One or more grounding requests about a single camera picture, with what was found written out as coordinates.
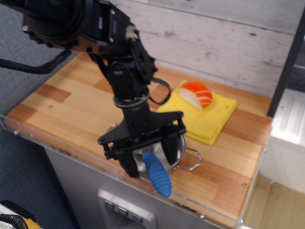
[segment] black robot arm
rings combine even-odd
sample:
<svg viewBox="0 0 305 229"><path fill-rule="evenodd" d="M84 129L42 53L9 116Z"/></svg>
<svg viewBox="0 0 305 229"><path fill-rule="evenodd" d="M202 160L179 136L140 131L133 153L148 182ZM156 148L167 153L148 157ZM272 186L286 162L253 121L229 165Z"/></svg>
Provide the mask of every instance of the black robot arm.
<svg viewBox="0 0 305 229"><path fill-rule="evenodd" d="M151 82L168 88L169 85L154 78L157 71L154 58L144 49L139 31L128 16L104 0L0 0L0 3L24 14L22 30L32 40L48 47L87 52L97 63L112 86L115 105L124 114L121 124L98 140L107 159L119 160L131 177L139 177L132 152L161 142L168 162L172 165L176 161L177 143L186 132L183 114L150 111L147 85Z"/></svg>

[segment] wooden countertop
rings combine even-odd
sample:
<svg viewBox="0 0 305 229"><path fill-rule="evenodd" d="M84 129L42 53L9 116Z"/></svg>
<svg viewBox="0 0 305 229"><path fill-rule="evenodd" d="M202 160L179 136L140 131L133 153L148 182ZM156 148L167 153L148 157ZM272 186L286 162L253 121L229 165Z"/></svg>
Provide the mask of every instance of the wooden countertop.
<svg viewBox="0 0 305 229"><path fill-rule="evenodd" d="M270 132L272 119L266 113L271 99L164 68L159 68L156 77L172 88L182 80L195 79L215 93L237 99L237 109L213 146L187 138L187 146L201 152L203 164L191 172L176 169L171 173L174 193L167 200L183 202L196 214L203 214L219 225L235 227ZM158 84L149 88L156 100L167 93ZM117 161L105 161L97 139L105 128L121 122L123 117L112 97L111 87L96 64L82 53L12 110L6 123L33 141L85 160L162 198L150 183L129 178ZM150 106L152 110L157 108L153 103ZM186 152L180 165L190 166L197 160L196 155Z"/></svg>

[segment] yellow sponge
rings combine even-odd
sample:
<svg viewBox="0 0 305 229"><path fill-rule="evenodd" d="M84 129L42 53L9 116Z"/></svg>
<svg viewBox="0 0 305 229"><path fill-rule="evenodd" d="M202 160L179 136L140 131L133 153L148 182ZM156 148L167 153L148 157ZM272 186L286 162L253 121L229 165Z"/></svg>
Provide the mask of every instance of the yellow sponge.
<svg viewBox="0 0 305 229"><path fill-rule="evenodd" d="M178 90L185 82L179 84L172 92L169 101L160 106L157 112L182 111L184 113L183 122L187 130L185 135L199 142L212 145L236 109L237 101L212 93L212 104L199 111L179 96Z"/></svg>

